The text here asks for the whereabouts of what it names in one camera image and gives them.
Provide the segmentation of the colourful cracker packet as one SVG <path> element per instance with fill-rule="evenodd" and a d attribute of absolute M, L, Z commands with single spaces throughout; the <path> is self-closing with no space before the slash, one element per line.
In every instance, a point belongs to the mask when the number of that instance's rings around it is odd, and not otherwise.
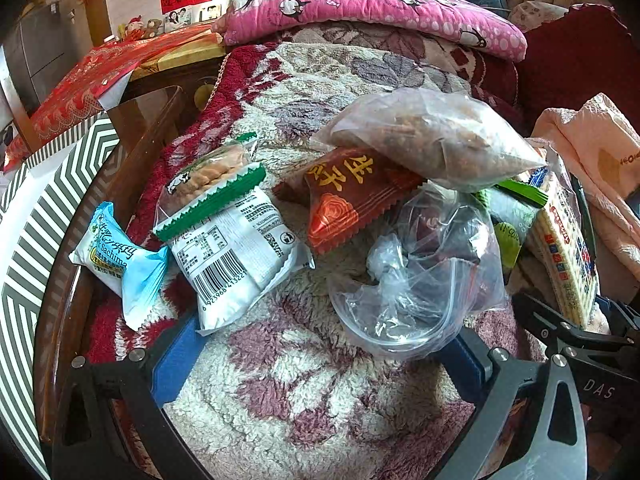
<path fill-rule="evenodd" d="M 599 292 L 599 278 L 566 189 L 548 168 L 534 170 L 528 184 L 547 196 L 529 235 L 550 278 L 558 310 L 586 328 Z"/>

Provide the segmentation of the clear zip bag of dates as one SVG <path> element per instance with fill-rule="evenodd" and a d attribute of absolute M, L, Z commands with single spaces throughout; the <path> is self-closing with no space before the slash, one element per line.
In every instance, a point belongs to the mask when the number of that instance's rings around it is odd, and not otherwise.
<path fill-rule="evenodd" d="M 332 274 L 329 296 L 349 339 L 374 356 L 421 359 L 465 319 L 508 303 L 500 248 L 475 194 L 427 183 L 369 250 L 365 283 Z"/>

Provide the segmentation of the light blue sachima packet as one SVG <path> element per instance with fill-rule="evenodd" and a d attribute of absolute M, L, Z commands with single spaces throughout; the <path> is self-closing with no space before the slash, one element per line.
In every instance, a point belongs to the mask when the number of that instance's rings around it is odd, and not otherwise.
<path fill-rule="evenodd" d="M 122 316 L 137 332 L 151 313 L 168 267 L 169 249 L 151 252 L 134 244 L 114 218 L 114 204 L 96 207 L 70 262 L 89 269 L 122 300 Z"/>

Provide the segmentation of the white green-edged biscuit packet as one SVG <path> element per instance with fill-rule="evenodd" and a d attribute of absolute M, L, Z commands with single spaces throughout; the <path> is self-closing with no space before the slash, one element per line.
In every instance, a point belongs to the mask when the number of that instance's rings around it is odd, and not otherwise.
<path fill-rule="evenodd" d="M 249 162 L 207 183 L 183 171 L 160 193 L 154 235 L 167 244 L 196 292 L 201 336 L 234 323 L 314 256 L 259 187 Z"/>

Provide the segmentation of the red Chinese-lettered snack packet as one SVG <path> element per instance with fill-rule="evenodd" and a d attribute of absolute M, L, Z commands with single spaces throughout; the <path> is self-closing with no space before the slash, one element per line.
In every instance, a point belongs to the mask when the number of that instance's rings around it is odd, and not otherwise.
<path fill-rule="evenodd" d="M 424 182 L 373 148 L 336 148 L 289 174 L 272 192 L 309 208 L 307 240 L 319 255 L 346 243 Z"/>

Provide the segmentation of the clear bag of brown snacks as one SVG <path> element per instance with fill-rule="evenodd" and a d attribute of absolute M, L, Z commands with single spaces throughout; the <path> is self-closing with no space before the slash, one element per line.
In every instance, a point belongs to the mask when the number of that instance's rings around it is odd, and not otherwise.
<path fill-rule="evenodd" d="M 488 104 L 464 93 L 400 88 L 360 96 L 314 134 L 373 148 L 444 188 L 476 192 L 546 161 Z"/>

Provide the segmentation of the round biscuit clear packet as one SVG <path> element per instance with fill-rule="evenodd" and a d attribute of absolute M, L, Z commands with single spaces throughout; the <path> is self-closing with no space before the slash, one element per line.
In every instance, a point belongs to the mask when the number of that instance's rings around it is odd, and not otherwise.
<path fill-rule="evenodd" d="M 242 133 L 179 170 L 160 192 L 155 224 L 167 222 L 216 185 L 232 179 L 250 166 L 257 144 L 256 132 Z"/>

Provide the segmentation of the green snack packet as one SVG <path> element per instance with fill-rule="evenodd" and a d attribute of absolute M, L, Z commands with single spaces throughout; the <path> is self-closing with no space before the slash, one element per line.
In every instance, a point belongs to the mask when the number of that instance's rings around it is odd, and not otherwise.
<path fill-rule="evenodd" d="M 548 196 L 536 186 L 512 179 L 484 188 L 474 196 L 488 211 L 494 225 L 502 274 L 507 282 L 538 211 L 547 205 Z"/>

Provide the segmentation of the dark wooden side table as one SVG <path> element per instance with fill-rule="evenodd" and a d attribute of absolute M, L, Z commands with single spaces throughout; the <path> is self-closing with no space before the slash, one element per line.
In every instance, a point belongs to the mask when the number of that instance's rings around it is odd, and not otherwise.
<path fill-rule="evenodd" d="M 128 270 L 134 276 L 141 276 L 144 266 L 160 270 L 160 260 L 137 248 L 125 229 L 160 151 L 177 136 L 185 110 L 183 88 L 154 90 L 110 111 L 115 129 L 112 150 L 97 136 L 90 140 L 106 159 L 98 163 L 70 212 L 36 329 L 36 431 L 45 445 L 54 440 L 62 390 L 70 363 L 81 352 L 94 292 L 105 288 L 121 295 Z"/>

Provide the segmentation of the floral red white blanket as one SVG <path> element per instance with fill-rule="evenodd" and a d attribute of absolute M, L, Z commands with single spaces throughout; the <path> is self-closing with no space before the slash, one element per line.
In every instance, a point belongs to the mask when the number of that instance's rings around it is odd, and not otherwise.
<path fill-rule="evenodd" d="M 360 96 L 421 88 L 465 93 L 513 125 L 518 73 L 503 58 L 399 28 L 298 26 L 224 60 L 194 124 L 160 154 L 127 232 L 156 249 L 155 208 L 183 167 L 254 132 L 262 187 L 314 251 L 239 321 L 205 341 L 167 414 L 217 479 L 422 479 L 472 413 L 433 361 L 393 362 L 352 344 L 326 279 L 362 278 L 384 226 L 363 203 L 360 158 L 320 164 L 312 137 Z"/>

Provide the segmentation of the pink cloth bag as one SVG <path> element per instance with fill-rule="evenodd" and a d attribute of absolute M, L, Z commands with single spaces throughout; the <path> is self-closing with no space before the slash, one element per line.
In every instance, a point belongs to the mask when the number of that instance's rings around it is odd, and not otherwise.
<path fill-rule="evenodd" d="M 628 205 L 639 189 L 639 133 L 599 93 L 579 110 L 551 107 L 533 136 L 549 141 L 585 190 L 594 230 L 633 276 L 639 275 L 639 218 Z"/>

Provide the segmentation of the green striped white box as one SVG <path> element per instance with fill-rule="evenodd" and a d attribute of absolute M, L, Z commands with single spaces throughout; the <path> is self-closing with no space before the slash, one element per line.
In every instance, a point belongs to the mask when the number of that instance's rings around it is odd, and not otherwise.
<path fill-rule="evenodd" d="M 106 113 L 67 130 L 17 171 L 1 197 L 1 428 L 47 479 L 35 413 L 35 336 L 67 228 L 119 137 Z"/>

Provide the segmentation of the red gold patterned cloth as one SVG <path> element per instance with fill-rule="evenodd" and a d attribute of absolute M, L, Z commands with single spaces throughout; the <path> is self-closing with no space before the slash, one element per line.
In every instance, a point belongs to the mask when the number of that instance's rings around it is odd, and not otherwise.
<path fill-rule="evenodd" d="M 100 99 L 119 81 L 151 58 L 190 42 L 220 44 L 209 25 L 195 25 L 152 39 L 112 41 L 93 48 L 58 83 L 29 117 L 40 145 L 103 110 Z"/>

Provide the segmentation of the santa plush toy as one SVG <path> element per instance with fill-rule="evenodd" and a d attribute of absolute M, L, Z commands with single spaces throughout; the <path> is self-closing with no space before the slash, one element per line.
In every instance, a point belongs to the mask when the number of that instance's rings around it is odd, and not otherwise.
<path fill-rule="evenodd" d="M 145 22 L 142 20 L 142 16 L 134 16 L 130 18 L 127 24 L 122 24 L 119 29 L 120 39 L 124 41 L 136 41 L 144 38 L 145 35 Z"/>

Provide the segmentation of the pink penguin pillow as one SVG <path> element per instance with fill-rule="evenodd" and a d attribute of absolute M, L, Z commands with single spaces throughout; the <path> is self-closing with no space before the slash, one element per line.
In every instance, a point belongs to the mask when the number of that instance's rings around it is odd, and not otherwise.
<path fill-rule="evenodd" d="M 228 47 L 314 23 L 351 21 L 416 30 L 505 60 L 524 60 L 524 34 L 466 0 L 231 0 L 214 21 Z"/>

